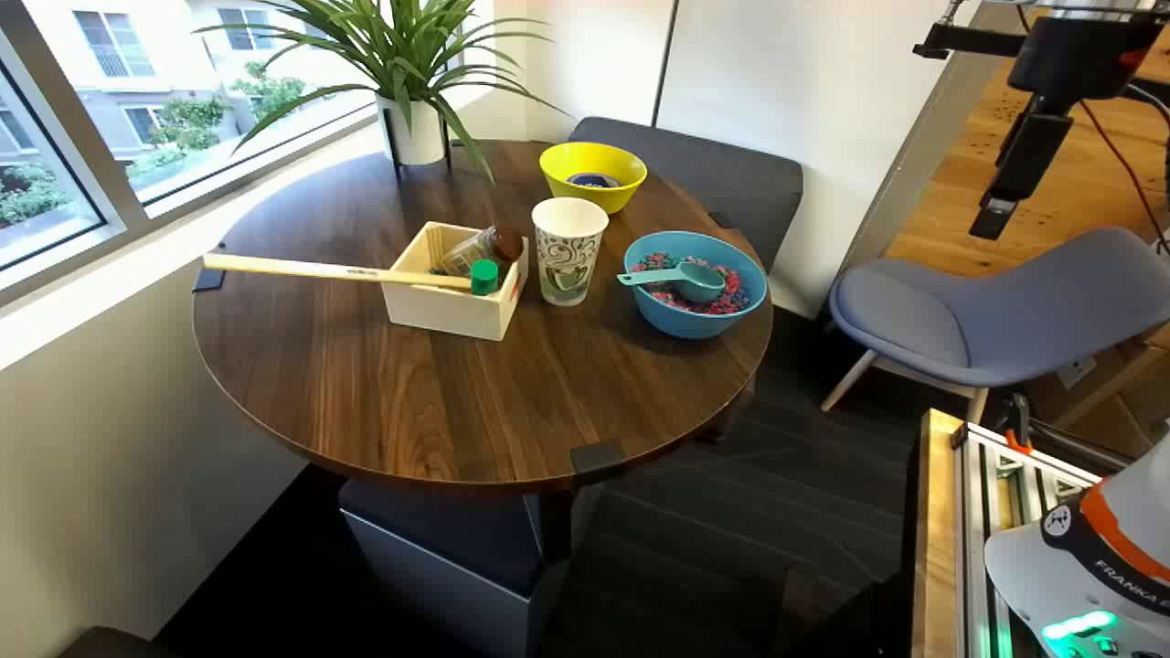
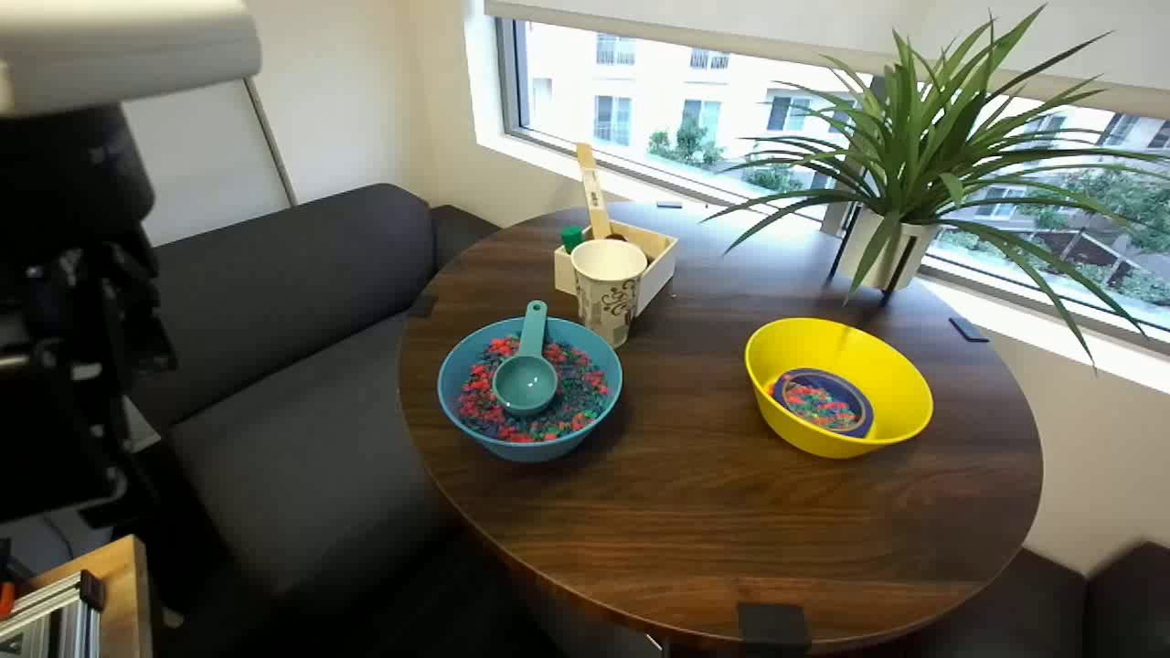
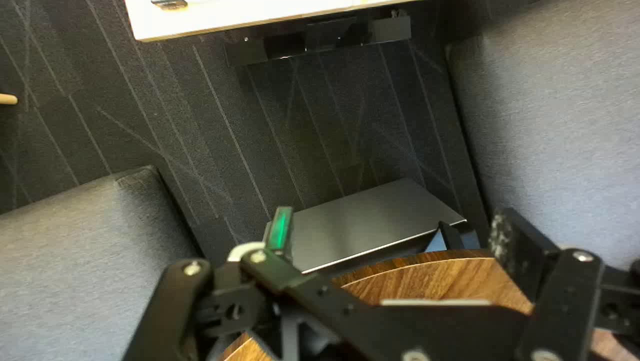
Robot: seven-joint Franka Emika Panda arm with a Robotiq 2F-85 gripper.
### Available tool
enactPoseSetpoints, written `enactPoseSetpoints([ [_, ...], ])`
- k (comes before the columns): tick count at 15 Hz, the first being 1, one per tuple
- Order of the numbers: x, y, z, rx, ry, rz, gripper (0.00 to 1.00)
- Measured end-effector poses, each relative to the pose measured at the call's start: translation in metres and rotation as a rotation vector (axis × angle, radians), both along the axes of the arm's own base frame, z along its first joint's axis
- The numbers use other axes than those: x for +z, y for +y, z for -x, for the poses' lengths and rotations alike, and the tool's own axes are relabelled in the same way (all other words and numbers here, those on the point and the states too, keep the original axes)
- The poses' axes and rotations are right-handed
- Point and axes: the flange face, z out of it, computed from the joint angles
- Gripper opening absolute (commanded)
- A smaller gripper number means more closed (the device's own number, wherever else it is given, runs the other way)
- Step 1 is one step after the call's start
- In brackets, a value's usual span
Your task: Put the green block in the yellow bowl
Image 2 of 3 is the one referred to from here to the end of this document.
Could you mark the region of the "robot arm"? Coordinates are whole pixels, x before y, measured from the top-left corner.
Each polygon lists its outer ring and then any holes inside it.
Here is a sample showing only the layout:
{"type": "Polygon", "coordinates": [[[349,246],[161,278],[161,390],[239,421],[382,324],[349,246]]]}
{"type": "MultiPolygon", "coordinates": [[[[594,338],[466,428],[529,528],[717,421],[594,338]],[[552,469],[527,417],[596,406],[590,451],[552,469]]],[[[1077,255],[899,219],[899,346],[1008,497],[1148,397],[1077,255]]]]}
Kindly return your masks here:
{"type": "Polygon", "coordinates": [[[256,70],[245,0],[0,0],[5,522],[123,494],[123,390],[175,361],[123,105],[256,70]]]}

